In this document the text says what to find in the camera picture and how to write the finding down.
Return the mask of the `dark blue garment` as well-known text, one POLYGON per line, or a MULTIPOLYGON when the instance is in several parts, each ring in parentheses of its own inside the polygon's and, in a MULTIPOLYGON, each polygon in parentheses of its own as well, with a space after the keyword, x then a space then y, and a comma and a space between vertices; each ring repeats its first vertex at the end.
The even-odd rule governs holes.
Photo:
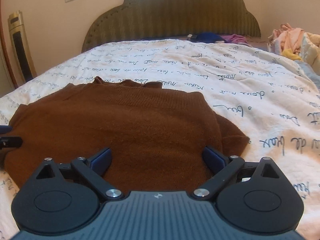
POLYGON ((219 35, 214 33, 206 32, 200 34, 189 34, 187 40, 191 42, 202 42, 202 43, 226 43, 227 41, 219 35))

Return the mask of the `pink clothes pile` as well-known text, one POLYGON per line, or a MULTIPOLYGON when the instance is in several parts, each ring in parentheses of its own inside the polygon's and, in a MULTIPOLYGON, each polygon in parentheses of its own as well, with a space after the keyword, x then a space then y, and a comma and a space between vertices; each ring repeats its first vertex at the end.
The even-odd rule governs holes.
POLYGON ((288 23, 281 24, 280 28, 274 29, 268 37, 267 49, 293 61, 302 61, 300 51, 304 33, 302 28, 293 28, 288 23))

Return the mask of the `purple garment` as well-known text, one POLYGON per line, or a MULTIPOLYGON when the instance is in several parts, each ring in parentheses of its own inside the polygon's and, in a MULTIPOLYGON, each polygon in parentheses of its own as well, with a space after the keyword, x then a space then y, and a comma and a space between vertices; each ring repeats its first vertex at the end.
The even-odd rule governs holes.
POLYGON ((245 36, 232 34, 232 35, 221 35, 221 37, 225 40, 226 43, 240 44, 240 45, 251 47, 251 45, 248 43, 247 38, 245 36))

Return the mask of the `white script-print bedspread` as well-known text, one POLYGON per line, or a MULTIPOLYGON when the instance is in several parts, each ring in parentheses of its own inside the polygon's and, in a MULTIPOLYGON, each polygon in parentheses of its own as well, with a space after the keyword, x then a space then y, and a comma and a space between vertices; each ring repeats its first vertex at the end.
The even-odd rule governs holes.
POLYGON ((304 66, 236 44, 181 40, 107 43, 80 54, 1 98, 1 124, 20 104, 34 102, 69 83, 130 79, 164 88, 201 92, 216 113, 249 138, 244 159, 271 157, 304 202, 297 228, 319 239, 319 90, 304 66))

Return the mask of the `gold tower air conditioner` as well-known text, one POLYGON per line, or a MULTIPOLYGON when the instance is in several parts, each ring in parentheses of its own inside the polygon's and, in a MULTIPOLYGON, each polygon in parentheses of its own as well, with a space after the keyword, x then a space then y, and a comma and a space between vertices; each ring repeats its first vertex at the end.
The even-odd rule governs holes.
POLYGON ((18 70, 22 80, 26 83, 37 77, 37 72, 31 57, 23 14, 20 10, 9 15, 8 27, 18 70))

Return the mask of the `pale quilted blanket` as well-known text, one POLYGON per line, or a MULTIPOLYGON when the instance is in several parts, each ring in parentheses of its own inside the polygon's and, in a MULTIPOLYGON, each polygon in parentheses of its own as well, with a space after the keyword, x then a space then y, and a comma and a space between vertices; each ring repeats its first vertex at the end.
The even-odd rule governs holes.
POLYGON ((300 47, 300 57, 302 62, 298 63, 299 66, 319 89, 320 55, 318 34, 304 33, 300 47))

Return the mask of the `olive green padded headboard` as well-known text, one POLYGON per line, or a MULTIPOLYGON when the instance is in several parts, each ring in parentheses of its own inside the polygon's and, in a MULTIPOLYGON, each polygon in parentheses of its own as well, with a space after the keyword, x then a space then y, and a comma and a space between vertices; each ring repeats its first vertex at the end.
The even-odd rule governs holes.
POLYGON ((92 23, 81 51, 109 42, 204 32, 261 36, 244 0, 124 0, 92 23))

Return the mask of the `brown knit sweater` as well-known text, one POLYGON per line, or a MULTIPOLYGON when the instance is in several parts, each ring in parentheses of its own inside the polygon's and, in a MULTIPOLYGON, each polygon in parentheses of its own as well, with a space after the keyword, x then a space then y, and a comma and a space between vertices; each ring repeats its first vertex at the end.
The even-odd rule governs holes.
POLYGON ((241 155, 249 142, 200 92, 99 77, 20 105, 10 126, 11 135, 23 140, 4 157, 17 186, 46 157, 68 163, 110 148, 112 164, 104 179, 121 191, 192 191, 211 176, 201 156, 205 147, 241 155))

